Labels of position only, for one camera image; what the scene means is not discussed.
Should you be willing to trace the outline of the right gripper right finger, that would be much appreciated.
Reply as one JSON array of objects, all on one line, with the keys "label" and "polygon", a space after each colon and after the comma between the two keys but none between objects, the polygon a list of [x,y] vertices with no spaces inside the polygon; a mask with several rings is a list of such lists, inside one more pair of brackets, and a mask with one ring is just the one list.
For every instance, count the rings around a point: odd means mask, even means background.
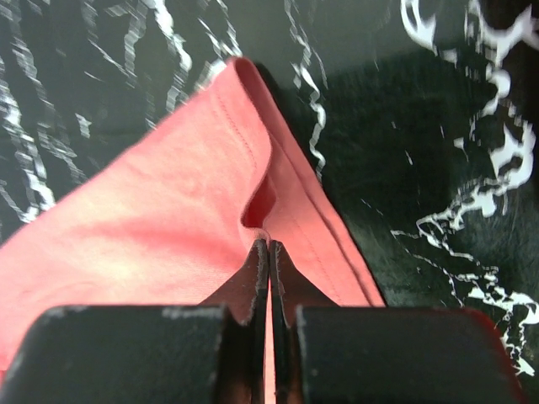
[{"label": "right gripper right finger", "polygon": [[523,403],[479,311],[339,306],[269,247],[279,403]]}]

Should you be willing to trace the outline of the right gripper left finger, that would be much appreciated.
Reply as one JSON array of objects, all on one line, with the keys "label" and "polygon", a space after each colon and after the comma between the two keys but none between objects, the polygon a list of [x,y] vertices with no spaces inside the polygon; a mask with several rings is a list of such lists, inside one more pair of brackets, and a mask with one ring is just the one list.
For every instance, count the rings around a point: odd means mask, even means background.
[{"label": "right gripper left finger", "polygon": [[4,403],[261,403],[269,252],[196,306],[58,306],[26,332]]}]

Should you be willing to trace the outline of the pink t shirt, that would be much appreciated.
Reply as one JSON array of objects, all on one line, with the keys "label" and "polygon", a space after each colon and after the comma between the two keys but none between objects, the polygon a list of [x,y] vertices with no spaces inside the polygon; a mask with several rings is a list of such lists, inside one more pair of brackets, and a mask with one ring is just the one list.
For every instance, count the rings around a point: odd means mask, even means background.
[{"label": "pink t shirt", "polygon": [[[45,311],[196,306],[258,240],[268,251],[282,243],[337,305],[382,305],[258,69],[234,58],[207,89],[2,246],[1,387]],[[279,403],[270,272],[264,402]]]}]

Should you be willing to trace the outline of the black marble pattern mat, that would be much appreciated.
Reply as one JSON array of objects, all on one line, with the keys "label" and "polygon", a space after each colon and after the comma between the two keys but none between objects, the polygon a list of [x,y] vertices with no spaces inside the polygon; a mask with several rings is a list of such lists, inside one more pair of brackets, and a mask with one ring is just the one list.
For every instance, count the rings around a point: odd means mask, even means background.
[{"label": "black marble pattern mat", "polygon": [[538,400],[535,1],[4,1],[1,237],[254,61],[390,306],[470,306]]}]

